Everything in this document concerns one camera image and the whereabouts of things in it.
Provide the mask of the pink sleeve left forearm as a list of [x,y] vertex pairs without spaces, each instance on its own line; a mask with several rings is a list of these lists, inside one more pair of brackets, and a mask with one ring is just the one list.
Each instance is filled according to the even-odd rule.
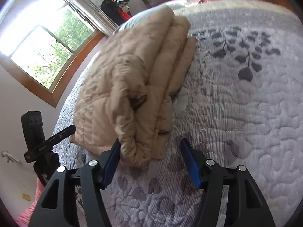
[[18,226],[20,227],[28,227],[31,216],[33,214],[33,211],[37,205],[37,202],[42,194],[42,192],[44,191],[44,186],[41,183],[40,179],[37,178],[37,188],[35,191],[35,199],[34,201],[31,203],[31,206],[29,208],[27,208],[26,210],[24,210],[24,212],[20,213],[16,218],[14,218],[15,222],[17,223]]

